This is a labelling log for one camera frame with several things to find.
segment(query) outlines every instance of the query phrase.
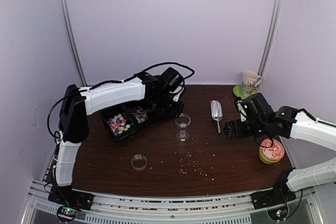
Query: mug handle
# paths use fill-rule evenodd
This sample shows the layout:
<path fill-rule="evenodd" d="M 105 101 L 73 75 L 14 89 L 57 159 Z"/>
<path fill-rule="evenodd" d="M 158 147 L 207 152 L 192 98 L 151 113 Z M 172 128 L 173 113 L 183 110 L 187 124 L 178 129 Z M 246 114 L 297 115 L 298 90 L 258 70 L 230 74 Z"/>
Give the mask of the mug handle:
<path fill-rule="evenodd" d="M 258 77 L 257 77 L 257 81 L 256 81 L 256 83 L 254 84 L 254 87 L 257 88 L 257 86 L 258 86 L 259 84 L 261 84 L 261 81 L 262 81 L 262 77 L 261 77 L 261 76 L 258 76 Z"/>

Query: patterned lid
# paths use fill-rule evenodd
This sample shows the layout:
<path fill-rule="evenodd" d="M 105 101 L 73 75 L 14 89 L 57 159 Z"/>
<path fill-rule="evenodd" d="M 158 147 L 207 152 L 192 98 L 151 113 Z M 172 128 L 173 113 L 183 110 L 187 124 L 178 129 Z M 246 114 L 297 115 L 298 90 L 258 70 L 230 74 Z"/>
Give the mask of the patterned lid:
<path fill-rule="evenodd" d="M 271 146 L 272 141 L 270 139 L 265 139 L 261 143 L 263 146 Z M 261 154 L 264 156 L 264 158 L 274 162 L 274 161 L 279 161 L 280 159 L 283 158 L 285 155 L 285 149 L 283 145 L 274 139 L 274 145 L 271 148 L 263 148 L 260 147 Z"/>

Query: light purple wall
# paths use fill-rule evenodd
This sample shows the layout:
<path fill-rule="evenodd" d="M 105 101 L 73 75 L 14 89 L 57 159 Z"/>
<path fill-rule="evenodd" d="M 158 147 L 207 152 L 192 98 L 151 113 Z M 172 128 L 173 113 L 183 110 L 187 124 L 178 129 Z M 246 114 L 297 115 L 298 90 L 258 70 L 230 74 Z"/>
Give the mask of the light purple wall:
<path fill-rule="evenodd" d="M 285 0 L 263 93 L 278 109 L 306 108 L 336 122 L 336 0 Z M 327 161 L 336 153 L 298 140 L 286 141 L 298 168 Z M 316 188 L 326 221 L 335 223 L 336 185 Z"/>
<path fill-rule="evenodd" d="M 79 79 L 59 0 L 0 0 L 0 10 L 0 223 L 7 224 L 18 222 L 32 179 L 50 161 L 48 110 Z"/>
<path fill-rule="evenodd" d="M 125 78 L 162 61 L 194 68 L 189 83 L 239 83 L 243 71 L 258 71 L 273 2 L 68 0 L 91 84 Z"/>

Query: metal pole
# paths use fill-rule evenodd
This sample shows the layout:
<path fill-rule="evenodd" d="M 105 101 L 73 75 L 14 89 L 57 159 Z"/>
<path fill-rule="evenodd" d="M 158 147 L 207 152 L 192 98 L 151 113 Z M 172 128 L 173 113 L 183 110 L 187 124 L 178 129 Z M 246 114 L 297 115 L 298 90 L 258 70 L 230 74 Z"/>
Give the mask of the metal pole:
<path fill-rule="evenodd" d="M 87 86 L 87 82 L 84 76 L 83 68 L 80 63 L 79 57 L 78 57 L 78 51 L 75 43 L 75 38 L 74 38 L 74 32 L 72 31 L 71 27 L 71 22 L 70 22 L 70 16 L 69 16 L 69 10 L 68 10 L 68 4 L 67 0 L 60 0 L 61 5 L 62 5 L 62 10 L 63 10 L 63 17 L 66 25 L 66 30 L 67 30 L 67 36 L 70 44 L 70 49 L 72 53 L 72 57 L 74 58 L 75 61 L 75 66 L 81 81 L 81 84 L 83 86 Z"/>
<path fill-rule="evenodd" d="M 259 71 L 258 71 L 258 74 L 263 77 L 263 80 L 265 79 L 267 69 L 269 66 L 272 48 L 274 45 L 274 36 L 275 36 L 276 28 L 280 22 L 282 3 L 283 3 L 283 0 L 274 0 L 272 17 L 271 17 L 271 22 L 269 25 L 267 40 L 266 40 L 264 53 L 262 55 L 263 57 L 261 59 L 261 63 L 260 63 Z"/>

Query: silver scoop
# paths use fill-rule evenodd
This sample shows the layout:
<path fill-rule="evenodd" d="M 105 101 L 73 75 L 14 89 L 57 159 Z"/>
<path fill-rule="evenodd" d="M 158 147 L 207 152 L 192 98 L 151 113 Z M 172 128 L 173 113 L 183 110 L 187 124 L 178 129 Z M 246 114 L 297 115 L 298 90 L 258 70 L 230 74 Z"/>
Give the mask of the silver scoop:
<path fill-rule="evenodd" d="M 219 122 L 223 119 L 222 105 L 220 102 L 211 101 L 211 116 L 213 120 L 217 121 L 218 133 L 220 133 L 221 127 Z"/>

